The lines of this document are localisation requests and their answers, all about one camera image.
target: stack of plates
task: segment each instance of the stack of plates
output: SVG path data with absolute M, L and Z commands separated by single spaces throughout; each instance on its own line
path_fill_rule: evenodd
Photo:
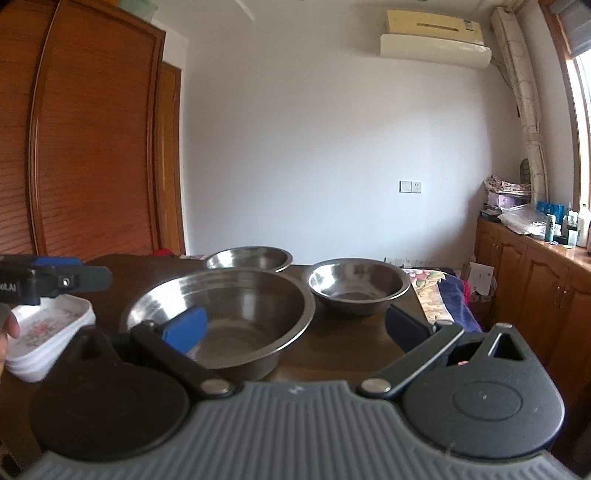
M 41 299 L 40 305 L 21 305 L 12 312 L 21 334 L 10 340 L 5 365 L 25 382 L 45 378 L 74 334 L 96 321 L 90 302 L 71 295 Z

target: window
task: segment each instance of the window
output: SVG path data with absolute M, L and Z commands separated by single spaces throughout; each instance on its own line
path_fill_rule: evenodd
M 590 204 L 591 194 L 591 10 L 580 0 L 541 0 L 567 87 L 573 126 L 574 204 Z
M 589 176 L 589 169 L 591 163 L 591 155 L 590 155 L 590 148 L 589 147 L 589 139 L 591 139 L 591 122 L 589 121 L 589 114 L 591 113 L 591 50 L 588 50 L 581 55 L 578 55 L 574 58 L 577 70 L 577 80 L 580 87 L 579 96 L 582 96 L 579 102 L 575 102 L 575 108 L 579 105 L 578 110 L 581 112 L 577 112 L 577 116 L 582 118 L 581 121 L 578 121 L 577 124 L 582 125 L 585 129 L 585 132 L 579 132 L 579 138 L 582 136 L 585 138 L 586 134 L 586 142 L 587 145 L 586 152 L 580 152 L 580 198 L 581 203 L 585 203 L 584 200 L 587 200 L 587 205 L 589 205 L 589 192 L 591 190 L 591 177 Z M 573 96 L 577 96 L 576 91 L 573 91 Z

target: countertop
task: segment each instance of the countertop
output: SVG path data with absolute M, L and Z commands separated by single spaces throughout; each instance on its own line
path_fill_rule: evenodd
M 479 218 L 478 222 L 483 222 L 489 228 L 495 228 L 498 231 L 503 232 L 510 232 L 517 235 L 513 230 L 507 228 L 505 225 L 501 223 L 494 223 L 488 220 L 484 220 L 483 218 Z M 575 265 L 578 269 L 585 271 L 587 273 L 591 273 L 591 255 L 587 253 L 586 248 L 582 247 L 574 247 L 574 248 L 565 248 L 562 245 L 551 245 L 548 242 L 544 242 L 543 240 L 536 240 L 533 237 L 528 235 L 519 235 L 519 240 L 531 247 L 545 250 L 549 252 L 553 257 L 567 262 L 569 265 Z
M 113 273 L 108 291 L 81 295 L 92 302 L 97 324 L 108 333 L 122 331 L 123 310 L 143 292 L 203 269 L 201 260 L 134 255 L 107 255 L 89 264 L 105 265 Z M 292 265 L 285 273 L 300 279 L 304 269 L 303 265 Z M 408 314 L 425 319 L 412 288 L 394 303 Z M 357 317 L 333 312 L 317 302 L 309 328 L 284 351 L 277 368 L 264 380 L 344 379 L 358 384 L 402 354 L 386 333 L 383 310 Z M 6 371 L 0 380 L 0 439 L 22 468 L 41 453 L 28 423 L 28 405 L 38 385 L 24 383 Z

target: patterned curtain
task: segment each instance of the patterned curtain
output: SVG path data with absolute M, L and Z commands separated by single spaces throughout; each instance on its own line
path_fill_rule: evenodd
M 498 7 L 491 17 L 492 28 L 501 46 L 511 86 L 517 100 L 525 147 L 530 163 L 531 201 L 548 201 L 548 177 L 540 136 L 540 101 L 535 85 L 530 54 L 525 46 L 521 28 L 513 12 Z

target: plastic bag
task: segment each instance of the plastic bag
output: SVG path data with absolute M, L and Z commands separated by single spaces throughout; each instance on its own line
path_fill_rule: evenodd
M 504 210 L 499 220 L 520 235 L 543 237 L 546 230 L 546 215 L 535 210 L 530 203 Z

